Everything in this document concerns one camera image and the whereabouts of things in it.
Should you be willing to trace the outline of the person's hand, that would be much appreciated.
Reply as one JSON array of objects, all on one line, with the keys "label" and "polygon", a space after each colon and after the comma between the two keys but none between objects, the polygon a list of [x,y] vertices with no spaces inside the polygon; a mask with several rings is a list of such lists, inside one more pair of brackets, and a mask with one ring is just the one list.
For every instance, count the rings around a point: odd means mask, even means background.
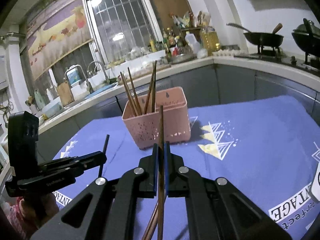
[{"label": "person's hand", "polygon": [[53,193],[40,196],[35,201],[22,198],[19,202],[19,208],[22,217],[37,228],[46,224],[59,212],[59,207]]}]

